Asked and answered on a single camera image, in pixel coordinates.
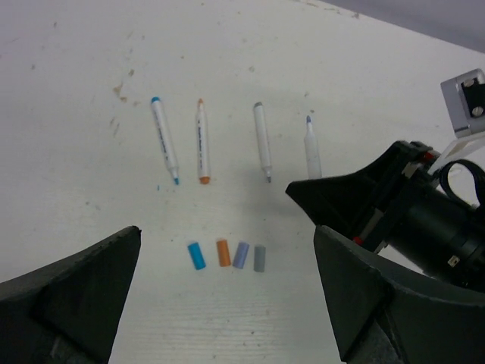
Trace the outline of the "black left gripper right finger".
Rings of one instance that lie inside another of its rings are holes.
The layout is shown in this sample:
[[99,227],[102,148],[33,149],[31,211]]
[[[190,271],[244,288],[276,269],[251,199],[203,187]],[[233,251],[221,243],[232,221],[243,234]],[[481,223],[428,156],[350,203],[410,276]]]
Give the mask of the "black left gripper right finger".
[[482,363],[484,295],[418,274],[318,226],[314,251],[344,363]]

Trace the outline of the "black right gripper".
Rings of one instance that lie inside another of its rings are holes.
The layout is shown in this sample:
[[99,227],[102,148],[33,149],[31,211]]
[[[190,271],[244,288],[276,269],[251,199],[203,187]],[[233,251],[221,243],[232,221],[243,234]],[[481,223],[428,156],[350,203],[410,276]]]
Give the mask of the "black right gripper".
[[[373,252],[390,245],[426,275],[484,290],[484,171],[466,159],[430,171],[436,156],[417,141],[394,142],[351,174],[293,181],[286,194],[317,225]],[[478,205],[460,198],[449,173],[459,165],[473,178]]]

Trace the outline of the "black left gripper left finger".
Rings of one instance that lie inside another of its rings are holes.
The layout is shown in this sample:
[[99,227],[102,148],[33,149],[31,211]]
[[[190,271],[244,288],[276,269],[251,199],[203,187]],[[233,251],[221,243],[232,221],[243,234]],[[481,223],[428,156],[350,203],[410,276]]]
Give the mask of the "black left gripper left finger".
[[133,279],[141,230],[129,226],[1,284],[3,363],[107,363]]

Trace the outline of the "purple capped white pen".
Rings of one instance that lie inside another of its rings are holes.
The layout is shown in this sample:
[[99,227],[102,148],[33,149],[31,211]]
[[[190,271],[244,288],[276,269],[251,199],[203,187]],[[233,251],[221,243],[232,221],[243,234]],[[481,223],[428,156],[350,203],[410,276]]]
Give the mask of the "purple capped white pen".
[[306,134],[304,137],[306,164],[309,179],[321,179],[321,160],[318,150],[318,139],[314,134],[311,116],[306,117]]

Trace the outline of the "grey capped white pen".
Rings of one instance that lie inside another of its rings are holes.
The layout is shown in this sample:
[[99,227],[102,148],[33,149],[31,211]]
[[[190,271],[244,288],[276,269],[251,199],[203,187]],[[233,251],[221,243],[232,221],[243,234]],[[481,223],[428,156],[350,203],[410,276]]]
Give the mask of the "grey capped white pen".
[[256,102],[254,104],[253,114],[255,119],[255,129],[258,141],[261,169],[264,172],[266,181],[270,183],[272,178],[271,151],[268,138],[268,129],[265,121],[264,106],[261,102]]

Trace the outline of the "grey pen cap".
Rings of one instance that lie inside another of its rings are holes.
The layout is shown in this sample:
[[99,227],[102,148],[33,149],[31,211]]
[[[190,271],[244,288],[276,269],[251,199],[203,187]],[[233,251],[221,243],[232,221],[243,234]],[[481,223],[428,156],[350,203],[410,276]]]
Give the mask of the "grey pen cap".
[[266,262],[266,247],[263,245],[256,245],[254,247],[254,261],[253,269],[255,272],[263,273],[265,271]]

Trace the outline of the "purple pen cap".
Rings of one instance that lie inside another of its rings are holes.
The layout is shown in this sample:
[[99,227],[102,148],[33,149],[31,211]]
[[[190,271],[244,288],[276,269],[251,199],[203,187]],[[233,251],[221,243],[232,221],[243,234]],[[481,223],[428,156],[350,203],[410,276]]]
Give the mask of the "purple pen cap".
[[236,248],[236,253],[233,257],[233,267],[243,269],[246,258],[249,252],[249,244],[247,242],[239,242]]

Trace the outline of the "orange pen cap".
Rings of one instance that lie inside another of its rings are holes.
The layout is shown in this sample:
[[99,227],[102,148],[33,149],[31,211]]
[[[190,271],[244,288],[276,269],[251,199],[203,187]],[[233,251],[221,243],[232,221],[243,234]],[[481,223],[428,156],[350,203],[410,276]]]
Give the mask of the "orange pen cap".
[[216,242],[217,256],[220,267],[231,266],[230,251],[226,239],[219,239]]

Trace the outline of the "blue pen cap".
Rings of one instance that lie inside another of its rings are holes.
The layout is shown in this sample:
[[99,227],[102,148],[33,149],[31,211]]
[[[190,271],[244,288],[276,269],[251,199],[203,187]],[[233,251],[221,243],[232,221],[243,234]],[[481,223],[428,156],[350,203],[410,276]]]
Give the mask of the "blue pen cap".
[[187,246],[190,258],[194,265],[195,270],[202,270],[206,267],[205,259],[202,254],[201,247],[198,242],[190,243]]

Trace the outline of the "orange capped white pen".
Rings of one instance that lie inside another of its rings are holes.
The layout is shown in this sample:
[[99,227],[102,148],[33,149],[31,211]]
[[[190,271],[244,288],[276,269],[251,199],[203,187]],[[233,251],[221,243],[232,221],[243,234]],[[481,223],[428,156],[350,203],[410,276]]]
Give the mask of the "orange capped white pen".
[[196,136],[197,136],[197,168],[200,184],[210,183],[210,158],[208,148],[208,124],[205,113],[205,104],[202,99],[198,100],[196,112]]

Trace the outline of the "blue capped white pen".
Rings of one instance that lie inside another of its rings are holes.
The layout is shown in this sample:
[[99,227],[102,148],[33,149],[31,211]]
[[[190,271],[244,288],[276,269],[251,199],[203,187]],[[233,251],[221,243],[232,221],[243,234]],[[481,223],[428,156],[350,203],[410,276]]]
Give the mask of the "blue capped white pen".
[[155,119],[155,126],[158,133],[161,151],[164,156],[166,169],[174,180],[175,185],[178,186],[180,184],[179,164],[164,111],[164,105],[159,97],[155,96],[151,99],[151,109]]

